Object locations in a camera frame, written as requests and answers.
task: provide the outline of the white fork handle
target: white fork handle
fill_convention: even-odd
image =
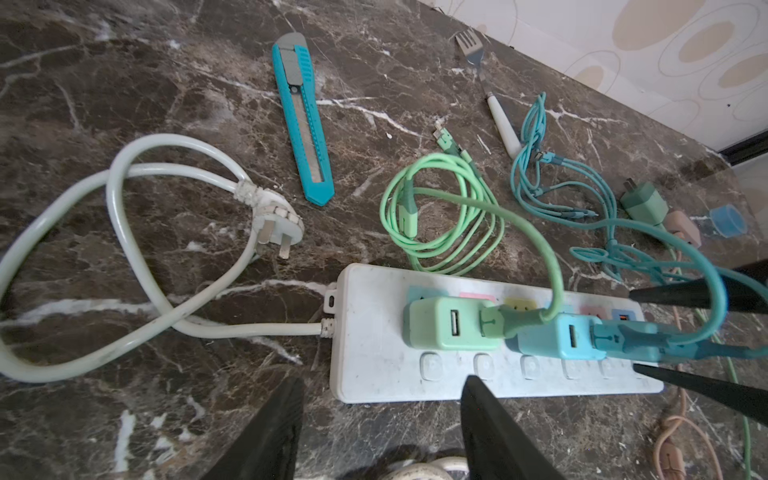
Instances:
[[[504,113],[504,109],[502,108],[502,105],[498,103],[495,95],[490,94],[488,96],[488,106],[491,108],[491,115],[493,115],[493,121],[496,122],[496,128],[502,136],[504,148],[507,149],[509,157],[514,160],[520,153],[520,150],[522,150],[520,140],[512,129],[507,114]]]

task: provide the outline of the blue cable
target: blue cable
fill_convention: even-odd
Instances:
[[[606,244],[605,248],[572,247],[571,255],[579,260],[592,263],[601,263],[602,270],[616,281],[621,282],[620,270],[633,270],[646,273],[655,283],[664,285],[670,281],[685,281],[687,277],[666,271],[670,267],[680,267],[699,270],[703,274],[704,281],[710,289],[711,314],[709,320],[703,324],[698,331],[694,333],[680,333],[672,335],[668,342],[670,345],[686,345],[708,339],[725,321],[727,313],[728,299],[723,285],[723,279],[720,277],[728,276],[739,281],[749,288],[755,290],[768,303],[768,287],[757,282],[746,275],[732,270],[715,267],[712,263],[697,249],[693,248],[688,242],[675,237],[671,233],[662,229],[653,227],[646,223],[635,220],[625,220],[618,218],[618,206],[616,197],[611,188],[605,182],[603,177],[589,165],[578,161],[561,157],[551,152],[541,151],[541,141],[547,129],[547,113],[544,107],[544,101],[547,95],[542,92],[536,97],[536,101],[531,106],[531,110],[525,115],[523,128],[521,130],[521,141],[524,144],[523,149],[512,162],[512,169],[509,176],[509,183],[512,193],[520,205],[532,215],[551,220],[561,225],[575,227],[582,230],[605,229]],[[528,168],[534,164],[534,181],[528,178]],[[541,185],[541,164],[559,165],[584,175],[594,187],[580,181],[565,181],[551,187]],[[557,190],[562,187],[580,187],[596,197],[600,203],[604,217],[593,223],[582,223],[574,220],[583,218],[599,217],[600,215],[593,210],[569,207],[565,205],[544,203],[538,198],[547,192]],[[691,262],[660,262],[647,253],[622,245],[616,240],[616,227],[627,227],[647,233],[656,237],[668,245],[681,250],[683,254],[689,257]],[[768,355],[768,349],[763,347],[760,350],[763,355]]]

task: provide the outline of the marble surface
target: marble surface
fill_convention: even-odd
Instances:
[[[510,161],[482,92],[451,36],[462,26],[413,0],[138,0],[4,2],[0,24],[0,245],[65,188],[105,169],[123,144],[174,132],[227,152],[263,186],[286,195],[306,236],[288,261],[269,250],[236,290],[197,312],[221,323],[317,321],[322,293],[345,265],[407,267],[379,224],[381,193],[396,171],[435,150],[444,120],[473,155],[502,206],[520,211],[508,189]],[[336,182],[323,208],[304,200],[273,79],[270,48],[295,29],[308,39]],[[725,203],[747,216],[750,234],[705,237],[721,266],[766,256],[737,182],[714,152],[491,42],[485,69],[519,125],[547,91],[547,149],[598,168],[621,191],[625,177],[655,182],[691,216]],[[225,174],[181,149],[145,154]],[[550,181],[552,175],[546,173]],[[565,174],[557,173],[559,179]],[[452,179],[419,181],[451,187]],[[573,193],[561,201],[585,202]],[[191,295],[240,255],[248,212],[222,190],[181,178],[126,183],[128,216],[165,292]],[[450,227],[455,209],[422,204],[430,232]],[[568,288],[626,296],[647,285],[606,280],[568,254],[599,246],[581,233],[536,220],[561,257]],[[663,255],[621,231],[619,240]],[[530,243],[512,229],[471,276],[547,286]],[[648,318],[670,322],[648,306]],[[33,362],[88,353],[153,318],[94,192],[46,236],[21,268],[2,306],[2,336]],[[732,315],[730,343],[768,343],[761,316]],[[201,340],[172,330],[76,379],[24,385],[0,379],[0,477],[199,478],[286,376],[306,383],[297,478],[376,478],[409,458],[462,446],[456,402],[345,406],[328,387],[331,342],[311,337]],[[690,371],[725,378],[723,362]],[[740,378],[768,387],[765,360],[736,362]],[[650,448],[676,391],[660,395],[507,399],[503,403],[568,478],[653,478]],[[741,418],[692,395],[690,417],[707,431],[726,478],[741,476]],[[712,478],[690,431],[675,437],[692,478]],[[753,470],[768,475],[768,430],[753,424]]]

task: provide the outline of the white power strip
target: white power strip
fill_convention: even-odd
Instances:
[[[345,403],[457,400],[467,375],[497,397],[657,393],[664,384],[636,373],[622,359],[560,360],[522,355],[506,344],[492,352],[429,352],[402,339],[408,303],[429,296],[473,296],[497,303],[547,306],[550,289],[353,263],[325,296],[336,314],[330,385]],[[643,320],[640,305],[621,298],[565,293],[571,313]]]

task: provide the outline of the blue utility knife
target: blue utility knife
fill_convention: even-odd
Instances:
[[[272,47],[272,63],[304,197],[322,207],[335,192],[315,101],[315,72],[304,35],[293,32],[278,38]]]

